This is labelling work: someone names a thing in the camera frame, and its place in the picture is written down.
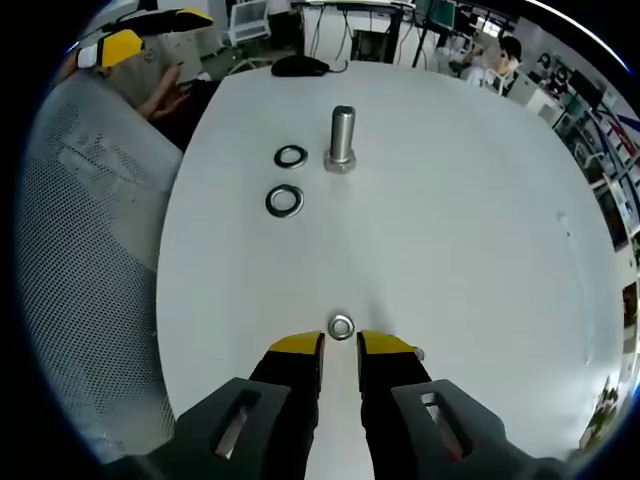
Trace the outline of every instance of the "washer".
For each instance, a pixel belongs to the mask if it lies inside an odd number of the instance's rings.
[[[338,314],[329,320],[327,331],[334,340],[346,340],[356,331],[356,326],[346,315]]]
[[[273,201],[275,198],[281,193],[289,192],[292,193],[295,197],[295,203],[291,208],[287,208],[286,210],[280,210],[275,207]],[[302,194],[302,190],[298,187],[294,187],[293,185],[282,184],[273,188],[269,193],[267,193],[267,198],[265,200],[265,206],[267,207],[267,211],[276,218],[291,218],[296,215],[300,210],[302,210],[302,205],[304,204],[304,195]]]
[[[300,157],[293,162],[285,162],[282,159],[282,156],[287,152],[298,152]],[[273,156],[273,161],[276,162],[276,165],[278,165],[280,168],[298,168],[307,161],[307,151],[304,148],[299,147],[298,145],[286,145],[276,152],[276,154]]]

